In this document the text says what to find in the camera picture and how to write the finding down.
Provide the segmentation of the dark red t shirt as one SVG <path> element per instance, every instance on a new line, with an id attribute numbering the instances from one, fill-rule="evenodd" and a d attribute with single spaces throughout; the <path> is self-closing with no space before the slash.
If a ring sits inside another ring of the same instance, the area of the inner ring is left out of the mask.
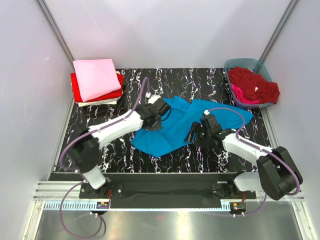
<path id="1" fill-rule="evenodd" d="M 244 97 L 259 104 L 276 104 L 280 95 L 278 84 L 266 81 L 261 74 L 247 68 L 235 67 L 228 72 L 230 83 L 244 91 Z"/>

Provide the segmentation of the folded pink t shirt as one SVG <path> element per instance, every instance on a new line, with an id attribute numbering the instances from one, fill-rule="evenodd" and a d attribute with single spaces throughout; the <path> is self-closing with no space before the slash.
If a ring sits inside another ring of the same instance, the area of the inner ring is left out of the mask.
<path id="1" fill-rule="evenodd" d="M 74 60 L 80 97 L 84 102 L 121 89 L 113 60 Z"/>

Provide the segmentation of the folded cream t shirt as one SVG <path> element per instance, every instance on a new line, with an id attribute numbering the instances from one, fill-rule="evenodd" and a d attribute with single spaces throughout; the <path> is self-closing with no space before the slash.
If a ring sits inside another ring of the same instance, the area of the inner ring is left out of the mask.
<path id="1" fill-rule="evenodd" d="M 99 105 L 116 105 L 121 97 L 110 98 L 92 102 L 75 102 L 79 107 L 99 106 Z"/>

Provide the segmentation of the translucent blue plastic basket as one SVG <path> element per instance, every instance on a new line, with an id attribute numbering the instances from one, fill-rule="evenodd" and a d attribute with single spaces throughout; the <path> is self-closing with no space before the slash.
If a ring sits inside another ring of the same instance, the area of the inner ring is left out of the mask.
<path id="1" fill-rule="evenodd" d="M 265 66 L 263 63 L 260 61 L 253 59 L 253 58 L 236 58 L 236 59 L 231 59 L 228 60 L 224 64 L 224 74 L 226 77 L 226 81 L 229 84 L 230 87 L 230 92 L 233 97 L 234 103 L 236 106 L 242 108 L 242 109 L 258 109 L 258 108 L 265 108 L 270 105 L 274 105 L 275 103 L 263 103 L 263 104 L 244 104 L 241 103 L 239 100 L 237 100 L 235 93 L 232 90 L 231 82 L 228 76 L 228 71 L 231 69 L 234 69 L 236 67 L 239 68 L 245 68 L 249 69 L 255 74 L 261 74 L 262 77 L 267 81 L 267 82 L 273 82 L 270 78 L 270 75 L 268 71 L 266 70 Z"/>

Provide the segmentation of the folded red t shirt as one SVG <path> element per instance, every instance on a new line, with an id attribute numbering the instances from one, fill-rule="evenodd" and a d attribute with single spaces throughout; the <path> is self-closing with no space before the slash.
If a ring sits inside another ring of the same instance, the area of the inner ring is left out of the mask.
<path id="1" fill-rule="evenodd" d="M 117 79 L 118 79 L 119 84 L 120 84 L 120 89 L 115 90 L 115 91 L 110 92 L 110 93 L 107 93 L 105 95 L 93 98 L 93 99 L 88 100 L 88 101 L 83 101 L 82 98 L 81 98 L 81 95 L 80 95 L 80 90 L 79 90 L 76 74 L 75 73 L 71 73 L 70 77 L 71 77 L 71 86 L 72 86 L 74 101 L 76 103 L 89 104 L 89 103 L 93 103 L 93 102 L 100 102 L 100 101 L 104 101 L 104 100 L 113 100 L 113 99 L 116 99 L 116 98 L 120 98 L 123 95 L 124 76 L 122 74 L 119 74 L 118 72 L 116 74 L 117 74 Z"/>

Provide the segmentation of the magenta t shirt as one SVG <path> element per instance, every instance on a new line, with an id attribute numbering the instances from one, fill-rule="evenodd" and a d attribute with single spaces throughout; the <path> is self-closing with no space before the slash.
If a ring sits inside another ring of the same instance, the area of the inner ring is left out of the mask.
<path id="1" fill-rule="evenodd" d="M 231 84 L 231 88 L 235 94 L 235 97 L 243 104 L 247 104 L 247 105 L 256 105 L 256 104 L 259 104 L 259 101 L 256 99 L 256 100 L 250 100 L 248 98 L 245 98 L 244 96 L 244 91 L 240 88 L 240 87 L 237 87 L 233 84 Z"/>

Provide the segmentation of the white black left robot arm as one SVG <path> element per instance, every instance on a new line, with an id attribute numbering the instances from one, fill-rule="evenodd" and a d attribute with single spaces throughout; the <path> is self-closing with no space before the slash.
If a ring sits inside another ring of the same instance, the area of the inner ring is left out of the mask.
<path id="1" fill-rule="evenodd" d="M 135 105 L 123 115 L 80 131 L 65 153 L 90 185 L 90 192 L 95 197 L 103 198 L 108 193 L 107 180 L 98 166 L 99 150 L 126 134 L 141 129 L 161 129 L 162 117 L 170 113 L 169 104 L 159 95 L 153 95 L 145 105 Z"/>

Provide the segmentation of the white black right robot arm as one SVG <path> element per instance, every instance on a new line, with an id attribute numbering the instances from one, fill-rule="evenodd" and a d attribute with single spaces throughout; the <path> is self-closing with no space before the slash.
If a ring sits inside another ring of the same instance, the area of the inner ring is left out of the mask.
<path id="1" fill-rule="evenodd" d="M 193 122 L 184 140 L 207 149 L 222 147 L 257 167 L 256 172 L 240 173 L 227 185 L 232 198 L 251 191 L 265 192 L 277 201 L 300 191 L 303 178 L 286 148 L 262 146 L 241 137 L 234 129 L 222 129 L 213 114 L 203 115 L 200 122 Z"/>

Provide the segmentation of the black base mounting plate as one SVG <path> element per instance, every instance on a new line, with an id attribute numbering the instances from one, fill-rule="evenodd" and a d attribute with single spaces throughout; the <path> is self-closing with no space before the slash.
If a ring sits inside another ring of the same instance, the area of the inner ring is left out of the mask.
<path id="1" fill-rule="evenodd" d="M 113 210 L 226 211 L 230 201 L 254 200 L 253 192 L 233 187 L 237 173 L 108 173 L 106 183 L 94 190 L 81 185 L 82 199 L 111 200 Z"/>

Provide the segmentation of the blue t shirt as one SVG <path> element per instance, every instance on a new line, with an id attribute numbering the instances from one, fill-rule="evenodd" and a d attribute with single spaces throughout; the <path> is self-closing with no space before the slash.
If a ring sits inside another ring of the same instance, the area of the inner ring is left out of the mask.
<path id="1" fill-rule="evenodd" d="M 251 121 L 253 114 L 239 107 L 214 101 L 194 99 L 191 103 L 175 96 L 165 98 L 171 107 L 168 119 L 161 123 L 160 130 L 140 129 L 135 132 L 132 145 L 139 151 L 159 158 L 177 150 L 188 143 L 184 141 L 193 122 L 200 122 L 205 110 L 214 109 L 211 113 L 216 117 L 222 129 L 239 129 L 243 123 Z"/>

